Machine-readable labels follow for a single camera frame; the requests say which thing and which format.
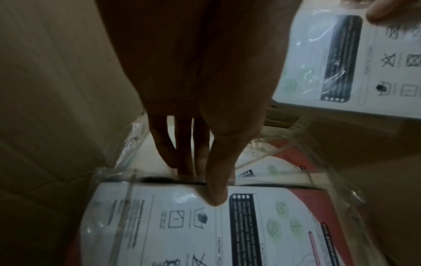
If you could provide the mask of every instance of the human hand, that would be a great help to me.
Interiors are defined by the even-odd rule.
[[[402,11],[417,0],[375,0],[367,10],[367,18],[371,21],[386,18]]]
[[[263,125],[299,0],[97,0],[140,94],[158,152],[180,175],[205,176],[215,205]],[[167,116],[175,117],[176,147]],[[194,119],[194,160],[191,124]],[[209,148],[209,130],[214,142]]]

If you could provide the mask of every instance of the red printed area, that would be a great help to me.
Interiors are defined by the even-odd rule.
[[[328,225],[332,243],[343,262],[346,266],[354,266],[341,224],[327,191],[316,189],[290,189],[290,191],[306,205],[320,224]]]
[[[311,231],[308,231],[308,236],[310,237],[311,248],[313,249],[314,258],[316,259],[316,265],[321,266],[319,253],[317,252],[316,243],[314,242],[313,233]]]
[[[268,143],[278,149],[286,148],[290,145],[290,142],[287,139],[269,141]],[[302,169],[306,169],[310,173],[318,172],[318,168],[308,159],[308,157],[297,146],[291,146],[287,148],[286,150],[283,150],[272,156],[283,159]]]

